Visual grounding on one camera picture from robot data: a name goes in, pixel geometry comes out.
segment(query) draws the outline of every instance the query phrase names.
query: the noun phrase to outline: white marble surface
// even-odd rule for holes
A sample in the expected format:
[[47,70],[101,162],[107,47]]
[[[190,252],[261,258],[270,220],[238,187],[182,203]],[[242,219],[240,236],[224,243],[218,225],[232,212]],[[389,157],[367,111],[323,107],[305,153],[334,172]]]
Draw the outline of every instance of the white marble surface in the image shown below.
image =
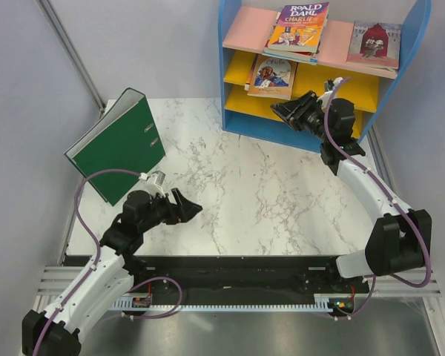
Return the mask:
[[[204,210],[187,224],[152,229],[137,254],[311,255],[364,248],[369,216],[319,154],[222,131],[219,98],[149,103],[167,154],[156,167],[166,173],[166,189],[179,188]],[[99,238],[122,201],[112,207],[85,188],[80,211]],[[67,253],[94,249],[76,221]]]

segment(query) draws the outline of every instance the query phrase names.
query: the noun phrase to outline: gray wall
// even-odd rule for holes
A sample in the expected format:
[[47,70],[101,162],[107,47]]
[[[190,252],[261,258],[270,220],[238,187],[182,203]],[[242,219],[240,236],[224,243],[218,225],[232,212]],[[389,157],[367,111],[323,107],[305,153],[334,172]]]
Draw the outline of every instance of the gray wall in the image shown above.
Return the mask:
[[35,1],[0,1],[0,356],[58,256],[78,182],[62,153],[97,114]]
[[[220,95],[219,0],[51,2],[104,100],[127,86],[150,98]],[[402,22],[414,2],[331,0],[330,17]],[[286,0],[243,4],[276,10]]]
[[375,128],[395,187],[433,218],[432,265],[445,296],[445,0]]

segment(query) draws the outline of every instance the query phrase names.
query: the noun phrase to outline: book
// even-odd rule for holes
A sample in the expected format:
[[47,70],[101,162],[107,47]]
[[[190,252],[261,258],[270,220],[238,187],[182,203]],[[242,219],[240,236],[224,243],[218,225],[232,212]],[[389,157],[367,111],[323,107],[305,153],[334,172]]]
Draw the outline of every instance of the book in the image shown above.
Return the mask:
[[254,74],[254,68],[255,68],[256,62],[257,62],[257,56],[254,57],[254,61],[252,62],[251,71],[249,72],[249,74],[247,75],[247,79],[245,80],[245,84],[244,84],[245,91],[249,90],[249,86],[251,85],[251,79],[252,79],[252,75]]
[[401,31],[401,24],[356,21],[346,61],[367,67],[397,70]]
[[281,11],[282,11],[282,9],[280,8],[277,16],[275,17],[275,24],[272,28],[272,31],[270,32],[270,35],[268,35],[268,39],[267,39],[266,45],[264,46],[262,53],[265,54],[266,56],[273,56],[273,57],[282,58],[282,59],[290,59],[290,60],[295,60],[297,62],[308,63],[310,65],[316,65],[318,63],[317,55],[320,52],[319,51],[320,42],[318,43],[318,50],[316,53],[288,52],[286,50],[272,50],[271,48],[268,47],[268,43],[270,41],[270,38],[272,37],[272,33],[274,32],[275,27],[277,26],[277,21],[280,17]]
[[[148,173],[164,155],[147,98],[132,88],[125,89],[113,107],[65,152],[84,177],[110,168]],[[115,205],[138,180],[130,174],[109,173],[90,184]]]
[[286,59],[257,55],[247,95],[290,99],[297,64]]
[[268,42],[272,50],[316,52],[328,16],[328,2],[286,5]]

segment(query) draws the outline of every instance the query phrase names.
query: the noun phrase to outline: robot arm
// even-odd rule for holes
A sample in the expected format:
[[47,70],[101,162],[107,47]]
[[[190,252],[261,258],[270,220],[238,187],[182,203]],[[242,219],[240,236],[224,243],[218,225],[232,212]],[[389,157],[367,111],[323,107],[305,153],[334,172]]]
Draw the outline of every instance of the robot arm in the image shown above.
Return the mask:
[[[326,93],[320,97],[309,91],[299,99],[271,106],[272,110],[294,130],[308,130],[320,138],[323,162],[335,176],[350,187],[374,223],[366,248],[339,256],[336,260],[337,270],[342,278],[353,278],[368,275],[384,276],[422,267],[425,265],[425,260],[420,243],[402,214],[405,213],[413,221],[421,233],[428,253],[432,219],[425,210],[412,210],[369,168],[364,157],[365,152],[352,138],[352,127],[355,123],[354,105],[345,99],[334,99],[331,107],[326,109],[328,98],[341,80],[337,78],[328,81],[325,86]],[[323,124],[325,116],[323,109],[329,110],[328,128],[334,142],[350,157],[361,162],[366,170],[347,159],[330,142]],[[393,202],[397,203],[402,214],[394,207]]]
[[[57,309],[60,312],[50,324],[38,356],[77,356],[89,331],[112,304],[134,286],[134,276],[145,270],[143,262],[134,257],[143,244],[143,234],[160,223],[186,223],[202,210],[176,188],[171,190],[175,203],[171,202],[161,186],[164,178],[162,172],[155,172],[145,180],[143,191],[129,193],[122,213],[100,241],[97,266],[93,255],[79,276],[41,314],[31,310],[24,317],[22,351],[26,356],[33,355],[39,335]],[[90,276],[78,286],[87,273]]]

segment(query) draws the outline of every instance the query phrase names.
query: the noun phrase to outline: bookshelf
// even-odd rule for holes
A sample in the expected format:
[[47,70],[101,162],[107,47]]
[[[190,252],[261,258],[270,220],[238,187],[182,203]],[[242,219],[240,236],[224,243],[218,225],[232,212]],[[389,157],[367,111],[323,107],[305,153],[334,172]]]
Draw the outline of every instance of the bookshelf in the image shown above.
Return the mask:
[[[362,139],[418,51],[429,21],[431,0],[417,0],[403,23],[400,66],[397,73],[346,63],[353,23],[328,20],[318,65],[300,63],[292,96],[308,90],[324,92],[327,79],[350,76],[339,97],[355,104],[353,137]],[[310,133],[292,131],[271,112],[280,99],[246,95],[245,79],[257,53],[262,53],[277,11],[241,6],[240,0],[221,0],[218,21],[222,128],[226,131],[318,152],[320,140]]]

